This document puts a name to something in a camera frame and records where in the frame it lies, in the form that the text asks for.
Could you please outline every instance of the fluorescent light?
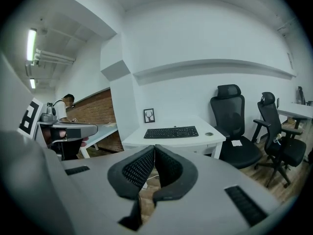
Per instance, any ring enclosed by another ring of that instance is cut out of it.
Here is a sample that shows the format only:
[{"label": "fluorescent light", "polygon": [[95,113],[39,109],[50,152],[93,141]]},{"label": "fluorescent light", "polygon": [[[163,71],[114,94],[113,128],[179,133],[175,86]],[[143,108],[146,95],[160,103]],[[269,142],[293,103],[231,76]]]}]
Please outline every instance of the fluorescent light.
[{"label": "fluorescent light", "polygon": [[36,38],[36,30],[30,29],[28,32],[28,39],[27,39],[27,60],[28,61],[33,61],[34,59],[35,38]]},{"label": "fluorescent light", "polygon": [[30,86],[31,86],[31,88],[36,88],[36,86],[35,86],[35,80],[34,79],[30,79]]}]

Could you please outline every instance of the keyboard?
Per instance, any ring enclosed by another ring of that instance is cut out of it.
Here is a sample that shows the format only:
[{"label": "keyboard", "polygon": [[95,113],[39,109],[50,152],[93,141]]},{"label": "keyboard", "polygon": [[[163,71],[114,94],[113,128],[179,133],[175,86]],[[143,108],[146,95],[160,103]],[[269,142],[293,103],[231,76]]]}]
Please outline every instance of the keyboard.
[{"label": "keyboard", "polygon": [[144,139],[179,139],[199,136],[195,126],[148,129]]}]

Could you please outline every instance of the chair base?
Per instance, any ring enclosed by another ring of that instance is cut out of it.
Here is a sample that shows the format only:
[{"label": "chair base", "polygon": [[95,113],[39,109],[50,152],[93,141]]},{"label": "chair base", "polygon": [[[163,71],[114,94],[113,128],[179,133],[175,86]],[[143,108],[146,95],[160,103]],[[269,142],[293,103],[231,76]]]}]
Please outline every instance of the chair base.
[{"label": "chair base", "polygon": [[254,169],[257,170],[259,166],[264,166],[264,167],[269,167],[269,168],[274,169],[274,172],[273,172],[272,176],[270,177],[268,184],[266,185],[267,188],[270,185],[270,183],[272,182],[272,180],[274,179],[276,172],[279,171],[279,173],[287,181],[287,183],[284,185],[284,188],[287,188],[291,184],[291,181],[289,180],[286,172],[282,168],[281,161],[276,162],[272,156],[269,156],[269,157],[273,160],[273,163],[257,163],[254,166]]}]

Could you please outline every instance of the shelf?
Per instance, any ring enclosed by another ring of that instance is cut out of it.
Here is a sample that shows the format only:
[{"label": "shelf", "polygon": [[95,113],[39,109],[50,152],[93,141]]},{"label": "shelf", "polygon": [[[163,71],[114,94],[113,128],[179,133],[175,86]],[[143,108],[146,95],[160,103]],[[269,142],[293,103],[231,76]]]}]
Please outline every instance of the shelf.
[{"label": "shelf", "polygon": [[133,75],[139,85],[141,85],[179,77],[219,73],[260,74],[285,79],[291,79],[296,76],[294,70],[287,72],[263,64],[231,59],[206,59],[179,62],[138,71],[133,73]]}]

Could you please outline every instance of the white t-shirt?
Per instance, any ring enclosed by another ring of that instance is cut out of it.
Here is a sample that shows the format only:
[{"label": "white t-shirt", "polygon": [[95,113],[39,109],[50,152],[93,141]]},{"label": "white t-shirt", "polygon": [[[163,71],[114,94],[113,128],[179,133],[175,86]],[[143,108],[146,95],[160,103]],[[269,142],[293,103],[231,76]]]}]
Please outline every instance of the white t-shirt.
[{"label": "white t-shirt", "polygon": [[59,101],[54,105],[55,113],[57,116],[57,120],[61,118],[67,118],[66,105],[63,101]]}]

